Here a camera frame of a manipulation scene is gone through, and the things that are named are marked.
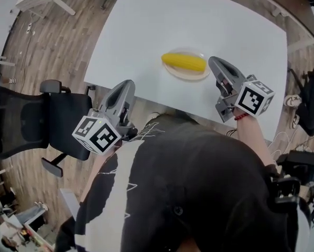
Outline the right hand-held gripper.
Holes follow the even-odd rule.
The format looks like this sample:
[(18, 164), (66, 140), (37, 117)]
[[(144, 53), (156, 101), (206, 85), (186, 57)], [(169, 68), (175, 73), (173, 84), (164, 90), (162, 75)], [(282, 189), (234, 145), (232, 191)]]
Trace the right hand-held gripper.
[(231, 119), (234, 108), (253, 117), (268, 109), (275, 92), (254, 75), (246, 78), (234, 65), (216, 56), (209, 58), (208, 65), (221, 93), (215, 107), (223, 122)]

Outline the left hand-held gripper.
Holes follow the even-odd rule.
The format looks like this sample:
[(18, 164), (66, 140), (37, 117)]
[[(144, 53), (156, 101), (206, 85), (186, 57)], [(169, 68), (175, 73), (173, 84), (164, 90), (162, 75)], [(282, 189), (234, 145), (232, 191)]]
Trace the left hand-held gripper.
[(104, 155), (119, 141), (137, 136), (137, 128), (129, 120), (135, 97), (135, 84), (124, 80), (103, 98), (100, 108), (83, 116), (72, 136), (87, 150)]

